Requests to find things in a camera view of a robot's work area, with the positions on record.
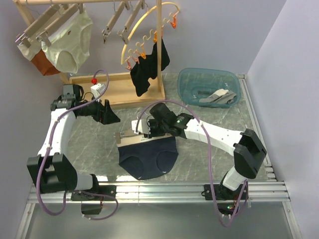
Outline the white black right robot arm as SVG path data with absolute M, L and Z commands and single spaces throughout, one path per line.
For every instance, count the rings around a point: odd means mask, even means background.
M 219 200 L 240 199 L 239 190 L 247 179 L 256 178 L 266 158 L 267 151 L 252 129 L 230 130 L 206 123 L 193 112 L 176 115 L 166 106 L 166 101 L 147 107 L 152 119 L 141 116 L 132 129 L 148 138 L 170 134 L 184 139 L 207 143 L 217 147 L 234 158 L 233 167 L 227 171 L 217 189 L 212 190 Z

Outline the navy underwear cream waistband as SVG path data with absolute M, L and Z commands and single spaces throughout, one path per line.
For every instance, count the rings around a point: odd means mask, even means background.
M 178 158 L 173 136 L 118 146 L 119 166 L 137 180 L 148 180 L 169 173 Z

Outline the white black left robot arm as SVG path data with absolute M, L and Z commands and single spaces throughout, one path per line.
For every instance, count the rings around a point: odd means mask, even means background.
M 106 84 L 94 84 L 91 87 L 93 97 L 87 101 L 82 86 L 66 84 L 62 95 L 50 105 L 51 119 L 45 141 L 37 155 L 27 161 L 37 197 L 62 191 L 83 191 L 89 200 L 96 200 L 100 196 L 97 177 L 78 172 L 68 160 L 66 151 L 77 117 L 91 117 L 103 125 L 120 122 L 109 101 L 100 100 L 106 89 Z

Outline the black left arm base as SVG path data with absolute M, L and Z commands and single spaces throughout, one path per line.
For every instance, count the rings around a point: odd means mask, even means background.
M 116 191 L 117 186 L 116 185 L 102 185 L 99 187 L 97 192 L 89 191 L 93 194 L 103 194 L 108 195 L 113 198 L 116 197 Z M 110 199 L 108 197 L 100 197 L 100 196 L 94 196 L 91 194 L 85 194 L 82 191 L 81 192 L 73 192 L 71 194 L 71 201 L 112 201 L 113 199 Z

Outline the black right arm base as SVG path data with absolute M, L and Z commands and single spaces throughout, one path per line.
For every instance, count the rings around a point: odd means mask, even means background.
M 243 184 L 241 184 L 239 188 L 236 189 L 235 191 L 232 191 L 224 187 L 223 185 L 219 185 L 219 184 L 218 185 L 214 184 L 213 187 L 214 187 L 215 198 L 217 201 L 237 200 L 239 198 L 242 188 L 244 188 L 244 190 L 243 190 L 242 196 L 240 197 L 240 200 L 249 199 L 246 185 L 244 186 Z M 204 190 L 201 192 L 201 195 L 207 201 L 213 200 L 210 184 L 204 185 Z

